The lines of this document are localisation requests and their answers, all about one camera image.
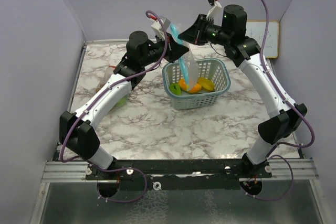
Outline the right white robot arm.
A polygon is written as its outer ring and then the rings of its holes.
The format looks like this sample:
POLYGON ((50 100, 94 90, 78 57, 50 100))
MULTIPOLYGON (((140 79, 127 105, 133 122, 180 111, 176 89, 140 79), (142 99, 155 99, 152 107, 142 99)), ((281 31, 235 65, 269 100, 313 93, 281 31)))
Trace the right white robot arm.
POLYGON ((277 142, 297 129, 301 116, 307 113, 307 107, 303 103, 297 104, 285 93, 266 65, 257 41, 246 36, 246 23, 247 13, 242 6, 227 5, 220 26, 205 14, 200 14, 178 38, 199 46, 208 42, 223 46, 226 56, 247 76, 261 97, 269 119, 258 125, 258 139, 243 155, 241 164, 242 173, 246 177, 254 177, 277 142))

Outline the yellow toy fruit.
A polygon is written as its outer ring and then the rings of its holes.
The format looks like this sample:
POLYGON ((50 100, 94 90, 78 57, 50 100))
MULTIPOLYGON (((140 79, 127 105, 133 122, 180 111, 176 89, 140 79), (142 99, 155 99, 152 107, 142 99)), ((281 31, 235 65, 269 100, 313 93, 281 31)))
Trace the yellow toy fruit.
POLYGON ((206 78, 198 78, 197 81, 198 84, 201 85, 202 90, 206 91, 206 92, 213 92, 215 91, 215 85, 208 79, 206 78))

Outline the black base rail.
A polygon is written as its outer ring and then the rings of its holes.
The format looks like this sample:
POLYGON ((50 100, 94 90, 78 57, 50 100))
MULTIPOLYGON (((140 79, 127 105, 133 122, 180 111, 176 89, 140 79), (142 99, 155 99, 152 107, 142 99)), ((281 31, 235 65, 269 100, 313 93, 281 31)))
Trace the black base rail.
POLYGON ((125 159, 107 171, 92 166, 88 181, 118 186, 120 190, 238 190, 240 179, 270 178, 268 162, 250 166, 242 159, 125 159))

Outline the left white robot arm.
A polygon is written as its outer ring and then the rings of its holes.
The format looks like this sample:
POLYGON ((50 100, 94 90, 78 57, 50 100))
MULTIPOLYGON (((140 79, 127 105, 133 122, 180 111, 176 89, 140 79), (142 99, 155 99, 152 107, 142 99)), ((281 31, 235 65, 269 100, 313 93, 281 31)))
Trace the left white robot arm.
POLYGON ((148 39, 143 31, 135 31, 129 36, 126 52, 113 70, 107 83, 82 107, 75 112, 65 111, 59 121, 59 141, 62 145, 59 159, 64 159, 65 148, 77 157, 98 166, 98 173, 104 179, 115 175, 114 157, 100 146, 96 129, 108 112, 141 82, 145 74, 159 65, 162 59, 174 62, 189 51, 178 44, 167 33, 156 42, 148 39))

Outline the green leafy toy vegetable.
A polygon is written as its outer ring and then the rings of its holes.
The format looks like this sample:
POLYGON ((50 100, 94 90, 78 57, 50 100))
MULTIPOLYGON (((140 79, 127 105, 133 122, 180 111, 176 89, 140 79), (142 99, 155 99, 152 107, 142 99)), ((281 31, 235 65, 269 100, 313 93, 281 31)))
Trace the green leafy toy vegetable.
POLYGON ((169 85, 169 90, 174 95, 181 95, 181 88, 178 83, 171 83, 169 85))

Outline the teal plastic basket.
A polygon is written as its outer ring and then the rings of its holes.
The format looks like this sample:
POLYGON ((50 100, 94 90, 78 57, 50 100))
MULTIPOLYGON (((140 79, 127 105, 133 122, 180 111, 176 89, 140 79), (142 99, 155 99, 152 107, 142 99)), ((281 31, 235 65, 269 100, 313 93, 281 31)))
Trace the teal plastic basket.
POLYGON ((195 86, 190 90, 178 63, 169 63, 163 67, 164 89, 171 98, 172 107, 176 110, 211 106, 230 88, 231 81, 222 61, 209 58, 198 60, 197 63, 198 77, 195 86))

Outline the large orange mango toy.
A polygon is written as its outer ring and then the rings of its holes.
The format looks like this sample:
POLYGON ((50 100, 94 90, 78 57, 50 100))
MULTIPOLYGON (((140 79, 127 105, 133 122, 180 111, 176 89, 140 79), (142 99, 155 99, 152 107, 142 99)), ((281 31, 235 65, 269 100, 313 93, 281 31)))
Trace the large orange mango toy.
POLYGON ((180 79, 178 81, 178 84, 181 88, 181 90, 187 92, 187 93, 191 93, 191 94, 196 94, 199 93, 202 89, 201 85, 196 83, 192 88, 186 84, 184 79, 180 79))

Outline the blue zip clear bag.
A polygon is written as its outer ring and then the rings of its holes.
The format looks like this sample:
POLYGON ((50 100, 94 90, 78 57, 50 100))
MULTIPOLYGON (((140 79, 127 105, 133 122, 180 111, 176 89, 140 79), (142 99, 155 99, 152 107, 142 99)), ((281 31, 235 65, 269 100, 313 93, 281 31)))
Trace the blue zip clear bag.
POLYGON ((178 64, 180 66, 180 71, 182 73, 183 79, 185 80, 186 84, 192 88, 198 81, 198 74, 199 74, 198 63, 194 59, 194 55, 191 51, 190 45, 187 42, 178 39, 178 35, 181 32, 179 27, 171 23, 170 30, 174 40, 178 44, 189 47, 189 52, 184 54, 178 60, 179 62, 178 64))

